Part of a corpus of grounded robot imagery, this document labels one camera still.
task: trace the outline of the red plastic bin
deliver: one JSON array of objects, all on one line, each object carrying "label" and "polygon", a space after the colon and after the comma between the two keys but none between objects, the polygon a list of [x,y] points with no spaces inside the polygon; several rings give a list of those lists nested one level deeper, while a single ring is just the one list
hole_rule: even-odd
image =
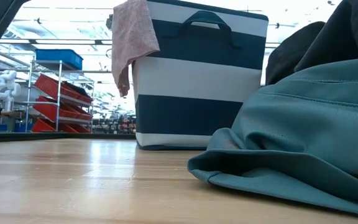
[{"label": "red plastic bin", "polygon": [[64,82],[65,86],[67,86],[70,90],[77,92],[79,95],[79,97],[77,99],[84,101],[88,104],[92,103],[92,97],[88,96],[88,94],[86,94],[84,88],[75,86],[71,83],[66,83]]},{"label": "red plastic bin", "polygon": [[88,114],[83,109],[81,109],[77,106],[72,106],[72,105],[70,105],[70,108],[75,110],[77,113],[79,113],[78,119],[83,119],[83,120],[87,120],[87,121],[92,119],[92,115]]},{"label": "red plastic bin", "polygon": [[[50,102],[50,103],[56,103],[56,100],[46,98],[44,96],[39,96],[36,101],[38,102]],[[35,104],[33,106],[35,110],[37,110],[39,113],[46,116],[48,119],[50,119],[53,122],[56,122],[56,112],[57,112],[57,105],[43,105],[43,104]],[[70,106],[67,106],[66,104],[60,102],[60,108],[59,108],[59,118],[75,118],[77,119],[80,114],[71,108]]]},{"label": "red plastic bin", "polygon": [[[31,131],[34,133],[40,133],[44,131],[55,131],[55,123],[50,122],[47,119],[39,118],[33,125]],[[72,128],[69,124],[59,124],[59,131],[63,131],[66,133],[78,133],[74,128]]]},{"label": "red plastic bin", "polygon": [[39,133],[39,132],[43,132],[43,131],[55,131],[54,125],[55,124],[53,124],[52,122],[50,122],[47,119],[39,118],[33,125],[31,131],[34,133]]},{"label": "red plastic bin", "polygon": [[70,127],[73,128],[78,133],[90,133],[89,129],[86,129],[84,126],[80,124],[70,124]]},{"label": "red plastic bin", "polygon": [[[41,74],[37,81],[34,83],[34,86],[39,90],[46,93],[48,96],[57,99],[58,92],[58,81],[54,80],[44,74]],[[69,96],[71,98],[83,101],[86,105],[90,105],[92,103],[92,98],[85,97],[75,90],[70,88],[68,85],[61,83],[60,94],[64,96]],[[64,97],[61,98],[61,101],[67,101]]]}]

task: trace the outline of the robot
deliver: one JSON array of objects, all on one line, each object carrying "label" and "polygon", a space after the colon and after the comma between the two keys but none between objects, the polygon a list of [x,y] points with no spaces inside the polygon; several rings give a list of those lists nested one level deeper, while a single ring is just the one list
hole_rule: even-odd
[{"label": "robot", "polygon": [[21,86],[15,83],[16,72],[5,70],[0,75],[0,111],[11,111],[13,109],[14,97],[19,96],[21,92]]}]

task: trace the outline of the navy and white striped basket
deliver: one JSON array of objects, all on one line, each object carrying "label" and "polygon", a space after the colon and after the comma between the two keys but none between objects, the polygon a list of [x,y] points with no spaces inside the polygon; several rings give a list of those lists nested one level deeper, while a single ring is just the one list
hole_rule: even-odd
[{"label": "navy and white striped basket", "polygon": [[133,67],[140,148],[205,149],[258,90],[266,16],[177,0],[148,0],[160,52]]}]

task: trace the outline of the blue plastic bin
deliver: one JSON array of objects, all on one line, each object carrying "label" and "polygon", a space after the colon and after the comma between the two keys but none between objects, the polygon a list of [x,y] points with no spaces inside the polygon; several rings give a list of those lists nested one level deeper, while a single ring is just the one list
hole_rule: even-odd
[{"label": "blue plastic bin", "polygon": [[[37,61],[63,61],[68,66],[63,67],[64,70],[82,70],[83,58],[71,49],[37,49],[35,50]],[[42,66],[56,70],[59,65],[51,63],[39,63]]]}]

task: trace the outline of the pink towel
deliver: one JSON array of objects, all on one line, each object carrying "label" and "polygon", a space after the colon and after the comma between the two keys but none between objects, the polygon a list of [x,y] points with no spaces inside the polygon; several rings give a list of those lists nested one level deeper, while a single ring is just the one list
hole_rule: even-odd
[{"label": "pink towel", "polygon": [[128,0],[114,8],[111,71],[121,96],[129,90],[128,66],[159,50],[146,0]]}]

